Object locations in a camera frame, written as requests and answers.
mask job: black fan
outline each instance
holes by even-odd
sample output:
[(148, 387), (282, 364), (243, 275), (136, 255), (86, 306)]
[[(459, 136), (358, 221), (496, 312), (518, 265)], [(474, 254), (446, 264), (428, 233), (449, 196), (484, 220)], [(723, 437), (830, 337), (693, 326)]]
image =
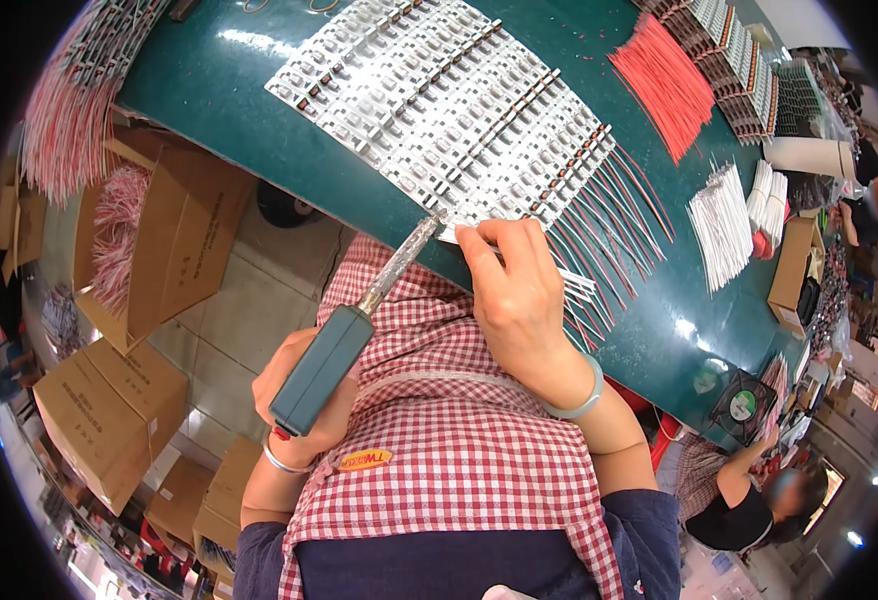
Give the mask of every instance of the black fan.
[(775, 390), (737, 368), (709, 418), (737, 442), (749, 446), (762, 430), (775, 403)]

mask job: woman's left hand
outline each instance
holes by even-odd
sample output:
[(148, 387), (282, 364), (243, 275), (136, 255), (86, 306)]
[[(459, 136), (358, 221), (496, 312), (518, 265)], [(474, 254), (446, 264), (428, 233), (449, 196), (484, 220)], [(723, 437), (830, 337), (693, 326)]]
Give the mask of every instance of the woman's left hand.
[[(269, 403), (276, 398), (292, 368), (299, 362), (317, 333), (319, 327), (290, 333), (273, 354), (269, 364), (262, 370), (262, 374), (253, 380), (255, 412), (270, 428), (276, 426), (276, 419), (269, 414)], [(289, 467), (294, 469), (307, 467), (316, 455), (335, 448), (346, 437), (349, 414), (353, 410), (353, 402), (358, 392), (359, 370), (354, 367), (332, 393), (332, 397), (319, 413), (308, 435), (287, 440), (270, 435), (269, 450)]]

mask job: silver bracelet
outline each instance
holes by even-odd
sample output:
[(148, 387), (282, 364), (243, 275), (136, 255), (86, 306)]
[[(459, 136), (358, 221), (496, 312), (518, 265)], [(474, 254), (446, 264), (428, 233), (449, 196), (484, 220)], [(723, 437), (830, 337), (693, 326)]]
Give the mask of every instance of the silver bracelet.
[(286, 466), (283, 464), (278, 458), (273, 455), (272, 450), (269, 449), (269, 440), (266, 439), (265, 444), (262, 445), (262, 449), (265, 450), (265, 457), (269, 459), (269, 462), (272, 463), (272, 466), (280, 471), (285, 471), (288, 474), (293, 475), (304, 475), (311, 474), (315, 471), (316, 467), (319, 465), (319, 461), (312, 461), (312, 464), (307, 466), (306, 468), (293, 468), (291, 466)]
[(606, 385), (605, 380), (602, 378), (602, 366), (600, 366), (600, 363), (597, 362), (597, 360), (589, 354), (582, 352), (582, 355), (586, 358), (587, 361), (589, 361), (589, 366), (592, 367), (592, 372), (595, 374), (595, 384), (592, 385), (592, 394), (589, 396), (589, 399), (586, 400), (585, 404), (583, 404), (579, 408), (573, 408), (570, 411), (558, 409), (549, 402), (543, 402), (542, 400), (539, 400), (542, 408), (545, 409), (545, 412), (553, 415), (553, 417), (558, 417), (559, 419), (565, 420), (578, 419), (579, 417), (582, 417), (590, 410), (592, 410), (596, 402), (599, 401), (600, 396), (602, 396), (602, 388), (604, 388)]

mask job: tile floor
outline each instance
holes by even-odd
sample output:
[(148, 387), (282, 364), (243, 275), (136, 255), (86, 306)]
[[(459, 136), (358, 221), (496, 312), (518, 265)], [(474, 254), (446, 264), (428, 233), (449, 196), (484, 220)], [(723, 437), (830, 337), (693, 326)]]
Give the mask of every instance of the tile floor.
[[(42, 306), (49, 287), (71, 283), (78, 201), (46, 212), (42, 255), (28, 270), (23, 313), (30, 339), (44, 340)], [(289, 333), (315, 324), (324, 284), (355, 233), (328, 217), (293, 229), (265, 222), (250, 201), (218, 294), (171, 318), (148, 341), (189, 376), (188, 413), (171, 446), (216, 469), (236, 435), (258, 441), (252, 381)], [(80, 311), (80, 326), (95, 335)], [(55, 363), (37, 343), (38, 358)]]

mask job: bundle of red wires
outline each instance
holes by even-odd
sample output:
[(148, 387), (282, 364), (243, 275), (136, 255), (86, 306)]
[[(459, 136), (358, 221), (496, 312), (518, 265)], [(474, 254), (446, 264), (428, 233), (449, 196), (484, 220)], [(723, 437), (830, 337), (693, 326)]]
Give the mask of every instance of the bundle of red wires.
[(609, 54), (678, 165), (713, 115), (713, 90), (673, 36), (651, 14), (639, 16), (632, 37)]
[(136, 232), (151, 181), (148, 169), (121, 164), (106, 179), (95, 207), (95, 224), (102, 228), (92, 243), (92, 294), (113, 315), (129, 301)]

